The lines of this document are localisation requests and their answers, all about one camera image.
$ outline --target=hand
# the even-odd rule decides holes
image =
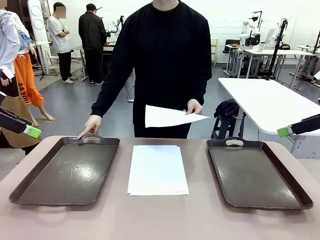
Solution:
[[[37,58],[37,51],[34,49],[34,46],[32,46],[32,43],[29,45],[29,50],[34,55],[34,57]]]
[[[78,139],[81,139],[86,134],[98,134],[102,123],[102,117],[98,115],[91,115],[85,124],[85,130],[79,134]]]
[[[4,87],[8,86],[10,83],[12,83],[12,80],[10,78],[7,78],[6,80],[2,79],[2,77],[0,77],[1,79],[1,83]]]
[[[201,104],[197,100],[191,99],[188,102],[188,111],[186,112],[186,115],[189,115],[189,114],[199,114],[199,115],[201,115],[203,109],[204,108],[201,106]]]

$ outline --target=metal tray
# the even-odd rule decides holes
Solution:
[[[11,193],[10,202],[52,207],[93,204],[119,143],[94,134],[61,138]]]
[[[306,210],[314,206],[266,143],[238,137],[206,143],[224,198],[233,207]]]

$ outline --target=black hair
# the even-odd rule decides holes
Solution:
[[[96,6],[92,3],[89,3],[87,6],[86,6],[86,10],[87,11],[94,11],[94,10],[97,10]]]
[[[65,5],[61,2],[56,2],[53,4],[53,11],[55,12],[57,10],[57,7],[65,7]]]

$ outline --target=tray rim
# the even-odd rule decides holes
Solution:
[[[238,140],[238,141],[241,141],[243,142],[243,146],[239,146],[239,145],[224,145],[224,146],[212,146],[212,143],[216,142],[216,143],[224,143],[226,144],[227,141],[230,141],[230,140]],[[276,158],[276,160],[281,164],[281,166],[287,171],[287,173],[294,179],[295,181],[295,184],[297,187],[300,187],[302,190],[303,190],[303,193],[305,194],[305,196],[310,200],[311,202],[311,205],[308,206],[308,207],[304,207],[304,206],[301,206],[301,207],[267,207],[267,206],[250,206],[250,205],[236,205],[234,203],[232,203],[232,201],[227,197],[226,193],[225,193],[225,190],[223,188],[223,184],[222,184],[222,179],[221,179],[221,175],[218,173],[217,171],[217,165],[214,161],[214,158],[212,156],[212,153],[210,151],[210,147],[245,147],[245,145],[248,145],[248,144],[255,144],[256,146],[260,145],[260,149],[262,150],[262,147],[264,148],[267,148],[273,155],[274,157]],[[206,141],[206,145],[207,145],[207,148],[208,148],[208,151],[209,151],[209,154],[210,154],[210,157],[211,157],[211,161],[213,163],[213,166],[214,166],[214,171],[216,173],[216,177],[219,181],[219,186],[220,186],[220,189],[223,193],[223,198],[224,200],[232,207],[235,207],[235,208],[240,208],[240,209],[256,209],[256,210],[282,210],[282,211],[292,211],[292,210],[296,210],[296,211],[300,211],[300,210],[309,210],[309,209],[312,209],[314,207],[314,201],[310,198],[310,196],[307,194],[307,192],[303,189],[303,187],[299,184],[299,182],[295,179],[295,177],[291,174],[291,172],[286,168],[286,166],[282,163],[282,161],[278,158],[278,156],[272,151],[272,149],[268,146],[267,143],[263,142],[263,141],[247,141],[247,140],[244,140],[240,137],[229,137],[229,138],[226,138],[226,139],[223,139],[223,140],[218,140],[218,139],[211,139],[211,140],[207,140]],[[281,176],[283,181],[289,185],[289,183],[284,180],[283,176]]]
[[[89,141],[89,142],[83,142],[83,139],[78,139],[77,137],[69,137],[69,136],[64,136],[61,137],[54,145],[53,147],[48,151],[47,154],[30,170],[30,172],[21,180],[21,182],[16,186],[16,188],[12,191],[12,193],[9,195],[9,201],[13,204],[19,204],[19,205],[32,205],[32,206],[45,206],[45,207],[72,207],[72,206],[89,206],[94,204],[101,193],[102,187],[105,183],[106,177],[108,175],[109,169],[114,161],[117,149],[120,144],[120,139],[119,138],[104,138],[95,134],[89,134],[86,137],[96,137],[100,139],[100,142],[94,142],[94,141]],[[32,176],[32,173],[38,169],[38,167],[41,165],[42,161],[44,161],[48,156],[53,155],[51,157],[51,160],[48,161],[48,163],[45,165],[45,167],[52,161],[54,156],[62,149],[63,146],[67,144],[80,144],[80,145],[113,145],[115,146],[114,153],[112,155],[112,161],[106,170],[105,175],[102,178],[102,182],[98,188],[97,194],[94,197],[94,200],[92,202],[88,203],[31,203],[31,202],[21,202],[19,197],[18,200],[13,199],[14,194],[19,190],[19,188],[22,187],[22,185]]]

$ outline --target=white paper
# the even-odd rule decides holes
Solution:
[[[180,147],[133,147],[128,194],[131,196],[188,195]]]
[[[316,79],[320,80],[320,71],[319,71],[318,73],[316,73],[316,74],[314,75],[314,77],[315,77]]]
[[[15,75],[12,73],[12,71],[10,71],[10,69],[7,66],[3,65],[0,67],[0,69],[8,79],[13,79],[15,77]]]
[[[145,107],[146,128],[172,127],[193,123],[208,118],[208,116],[202,116],[195,113],[186,115],[184,111],[169,108],[149,105]]]

